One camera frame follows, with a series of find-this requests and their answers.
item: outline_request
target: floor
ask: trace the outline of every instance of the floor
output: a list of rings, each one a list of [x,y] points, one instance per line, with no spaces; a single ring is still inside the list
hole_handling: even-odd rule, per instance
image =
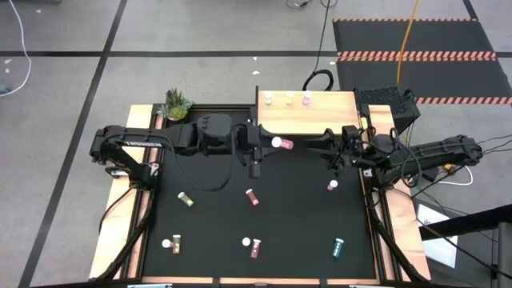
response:
[[[120,3],[122,18],[109,44],[106,40]],[[32,286],[87,280],[111,183],[101,167],[90,163],[88,149],[96,129],[125,123],[130,105],[162,102],[164,91],[173,86],[197,103],[251,103],[255,85],[266,90],[300,90],[314,68],[316,58],[311,55],[318,49],[325,10],[319,0],[304,10],[289,9],[285,3],[16,2],[27,49],[49,53],[32,57],[32,74],[22,90],[0,98],[0,163],[4,164],[0,176],[0,286],[18,286],[24,270],[22,282]],[[512,26],[508,12],[512,2],[471,3],[494,49],[512,51],[512,32],[507,28]],[[411,0],[339,0],[330,10],[330,18],[407,18],[413,6]],[[420,3],[417,17],[469,16],[463,0],[429,0]],[[15,57],[19,54],[7,52],[21,50],[18,23],[7,1],[0,2],[0,27],[0,84],[16,87],[25,77],[27,62]],[[296,50],[309,53],[290,52]],[[323,50],[336,50],[330,23]],[[59,57],[52,51],[76,53]],[[183,57],[186,55],[176,53],[159,58],[127,53],[127,57],[118,54],[107,59],[101,51],[240,53],[237,57],[227,57],[229,53]],[[333,61],[335,57],[321,57],[319,68],[335,72]],[[512,77],[512,59],[499,61]],[[97,86],[91,85],[93,79],[100,79]],[[310,89],[325,86],[325,79],[315,79]],[[483,140],[511,131],[510,105],[420,105],[419,109],[422,116],[415,125],[413,143],[457,134]],[[76,127],[83,127],[83,132]],[[485,147],[499,143],[486,143]],[[468,213],[512,203],[511,162],[510,152],[490,154],[472,168],[472,186],[437,185],[429,192],[443,205]],[[466,177],[459,173],[452,180],[464,182]],[[56,213],[52,222],[42,225],[49,203],[58,204]]]

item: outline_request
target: orange striped tape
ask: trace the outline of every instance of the orange striped tape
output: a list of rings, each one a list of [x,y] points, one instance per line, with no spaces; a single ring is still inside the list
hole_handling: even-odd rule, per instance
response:
[[[408,18],[336,18],[336,22],[408,22]],[[416,22],[477,22],[478,19],[464,18],[464,19],[442,19],[442,18],[424,18],[415,19]]]
[[[512,97],[419,97],[417,104],[512,104]]]
[[[344,51],[338,61],[398,61],[400,51]],[[405,51],[402,61],[496,61],[490,51]]]

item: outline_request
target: potted plant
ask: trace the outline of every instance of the potted plant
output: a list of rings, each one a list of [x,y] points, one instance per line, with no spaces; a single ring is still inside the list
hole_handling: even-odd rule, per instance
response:
[[[173,122],[181,122],[184,121],[193,104],[191,100],[183,96],[181,91],[174,88],[166,92],[166,104],[158,109],[157,114]]]

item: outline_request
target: white paper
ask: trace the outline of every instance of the white paper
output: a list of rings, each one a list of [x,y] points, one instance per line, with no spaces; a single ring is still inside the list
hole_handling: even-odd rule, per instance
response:
[[[450,218],[437,212],[436,210],[432,210],[431,208],[420,204],[418,208],[418,219],[427,225],[445,221]],[[448,239],[457,245],[458,236],[449,237]],[[445,239],[439,238],[423,241],[423,249],[425,250],[425,255],[428,258],[440,262],[446,266],[455,268],[457,248],[449,244]]]

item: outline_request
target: white cable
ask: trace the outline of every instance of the white cable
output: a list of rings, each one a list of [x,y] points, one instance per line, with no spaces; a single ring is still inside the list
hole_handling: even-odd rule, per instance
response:
[[[455,186],[469,186],[473,184],[473,173],[471,173],[471,170],[468,166],[464,166],[466,168],[467,172],[470,174],[470,181],[468,183],[453,183],[453,182],[446,182],[446,181],[440,181],[439,184],[448,184],[448,185],[455,185]]]
[[[29,80],[30,71],[32,70],[32,61],[30,60],[29,55],[26,53],[26,48],[25,48],[25,32],[23,31],[22,19],[21,19],[21,17],[19,17],[19,14],[18,14],[18,11],[16,10],[16,7],[14,7],[13,0],[9,0],[9,3],[13,7],[13,11],[16,14],[16,17],[18,18],[19,29],[22,32],[23,53],[25,54],[26,60],[29,61],[29,70],[26,72],[25,80],[23,81],[23,83],[18,88],[12,90],[11,92],[0,94],[0,97],[4,97],[4,96],[7,96],[7,95],[14,94],[14,93],[18,92],[21,88],[23,88],[25,86],[26,82]]]

